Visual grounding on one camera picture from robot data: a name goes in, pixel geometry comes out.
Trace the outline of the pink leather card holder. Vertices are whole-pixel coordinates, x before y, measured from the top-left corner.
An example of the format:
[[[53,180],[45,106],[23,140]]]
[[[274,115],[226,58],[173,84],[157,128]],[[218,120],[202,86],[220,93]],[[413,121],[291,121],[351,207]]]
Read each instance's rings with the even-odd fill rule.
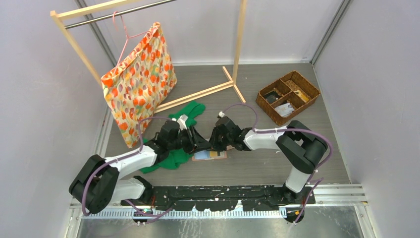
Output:
[[[232,146],[227,146],[227,150],[231,150],[231,149],[233,149]],[[200,151],[200,152],[195,153],[192,156],[192,160],[205,161],[205,160],[226,159],[227,150],[225,151],[213,151],[213,150]]]

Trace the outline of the gold striped credit card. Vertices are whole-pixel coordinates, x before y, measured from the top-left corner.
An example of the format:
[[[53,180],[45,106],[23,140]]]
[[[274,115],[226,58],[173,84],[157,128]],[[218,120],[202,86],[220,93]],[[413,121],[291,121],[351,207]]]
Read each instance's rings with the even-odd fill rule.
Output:
[[[209,151],[209,157],[213,159],[227,158],[226,151]]]

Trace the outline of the woven wicker divided basket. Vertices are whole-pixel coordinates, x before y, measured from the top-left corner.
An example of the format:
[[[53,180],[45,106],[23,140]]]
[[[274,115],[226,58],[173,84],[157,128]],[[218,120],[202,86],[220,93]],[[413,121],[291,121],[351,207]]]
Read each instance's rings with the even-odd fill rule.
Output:
[[[310,100],[305,103],[293,92],[294,90],[302,91]],[[271,91],[276,91],[281,94],[281,98],[274,103],[269,104],[263,96]],[[319,96],[320,91],[304,76],[294,70],[261,89],[257,93],[256,104],[273,122],[277,125],[283,125],[314,104]],[[282,118],[274,108],[285,103],[291,103],[295,108],[295,111],[287,118]]]

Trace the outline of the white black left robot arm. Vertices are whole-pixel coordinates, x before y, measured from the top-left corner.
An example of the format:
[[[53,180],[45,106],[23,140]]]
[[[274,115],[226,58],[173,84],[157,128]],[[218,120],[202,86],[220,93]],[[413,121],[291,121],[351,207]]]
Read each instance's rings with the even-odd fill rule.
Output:
[[[134,199],[147,205],[152,186],[142,178],[124,180],[125,176],[164,161],[174,150],[194,154],[211,148],[211,143],[192,125],[186,126],[182,119],[168,120],[153,139],[138,149],[114,157],[89,157],[70,184],[69,193],[81,203],[85,216],[97,214],[120,200]]]

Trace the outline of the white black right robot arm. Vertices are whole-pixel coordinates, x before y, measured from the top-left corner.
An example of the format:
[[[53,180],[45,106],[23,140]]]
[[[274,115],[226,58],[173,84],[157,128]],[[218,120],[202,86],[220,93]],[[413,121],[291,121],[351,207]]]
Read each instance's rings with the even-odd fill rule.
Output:
[[[225,151],[231,146],[238,151],[273,149],[282,152],[292,165],[282,191],[283,198],[292,204],[302,198],[303,187],[332,155],[330,141],[298,120],[283,127],[256,129],[240,128],[224,116],[216,122],[209,142],[215,151]]]

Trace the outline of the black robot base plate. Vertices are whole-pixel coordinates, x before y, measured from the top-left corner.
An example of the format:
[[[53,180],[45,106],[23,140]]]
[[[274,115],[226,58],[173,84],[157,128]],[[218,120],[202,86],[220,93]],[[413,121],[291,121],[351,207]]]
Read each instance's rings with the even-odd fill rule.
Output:
[[[160,211],[232,211],[238,205],[244,211],[274,211],[281,206],[315,204],[315,198],[310,186],[297,194],[276,185],[154,186],[139,199],[121,201],[122,205],[129,203]]]

